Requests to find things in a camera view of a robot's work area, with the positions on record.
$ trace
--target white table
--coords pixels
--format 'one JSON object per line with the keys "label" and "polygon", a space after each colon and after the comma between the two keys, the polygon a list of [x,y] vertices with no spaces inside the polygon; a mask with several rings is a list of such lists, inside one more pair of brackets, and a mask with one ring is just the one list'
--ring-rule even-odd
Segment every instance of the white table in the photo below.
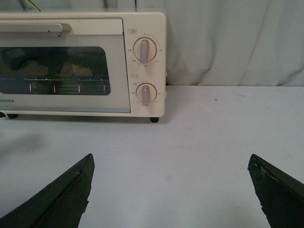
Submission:
{"label": "white table", "polygon": [[169,86],[165,116],[0,119],[0,217],[92,153],[80,228],[266,228],[255,153],[304,182],[304,88]]}

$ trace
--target oven door handle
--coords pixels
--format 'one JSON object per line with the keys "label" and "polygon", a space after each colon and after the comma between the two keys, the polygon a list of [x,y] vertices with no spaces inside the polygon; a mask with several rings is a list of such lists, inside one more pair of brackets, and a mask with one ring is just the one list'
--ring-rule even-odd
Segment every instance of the oven door handle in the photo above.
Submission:
{"label": "oven door handle", "polygon": [[35,24],[9,24],[0,23],[0,33],[4,34],[50,34],[60,35],[62,33],[69,33],[71,26],[64,23],[35,23]]}

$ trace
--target brand logo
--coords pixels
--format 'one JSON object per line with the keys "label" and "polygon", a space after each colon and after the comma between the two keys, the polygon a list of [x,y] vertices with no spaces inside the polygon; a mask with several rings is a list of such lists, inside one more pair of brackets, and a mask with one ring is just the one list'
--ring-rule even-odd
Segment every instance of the brand logo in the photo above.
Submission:
{"label": "brand logo", "polygon": [[2,102],[2,103],[15,103],[14,100],[10,100],[10,99],[0,99],[0,102]]}

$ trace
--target glass window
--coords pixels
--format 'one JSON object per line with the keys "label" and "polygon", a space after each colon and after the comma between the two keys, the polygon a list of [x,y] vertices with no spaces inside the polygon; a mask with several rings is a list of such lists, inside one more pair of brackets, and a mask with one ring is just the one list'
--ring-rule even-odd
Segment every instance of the glass window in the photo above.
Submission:
{"label": "glass window", "polygon": [[1,47],[0,92],[34,95],[108,95],[101,47]]}

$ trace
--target fabric backdrop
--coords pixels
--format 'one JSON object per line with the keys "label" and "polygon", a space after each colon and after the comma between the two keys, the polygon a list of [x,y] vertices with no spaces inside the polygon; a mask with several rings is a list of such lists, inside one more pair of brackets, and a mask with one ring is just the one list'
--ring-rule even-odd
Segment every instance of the fabric backdrop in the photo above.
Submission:
{"label": "fabric backdrop", "polygon": [[[16,8],[17,0],[0,0]],[[135,0],[35,0],[41,8],[133,7]],[[166,7],[169,85],[303,86],[303,0],[137,0]]]}

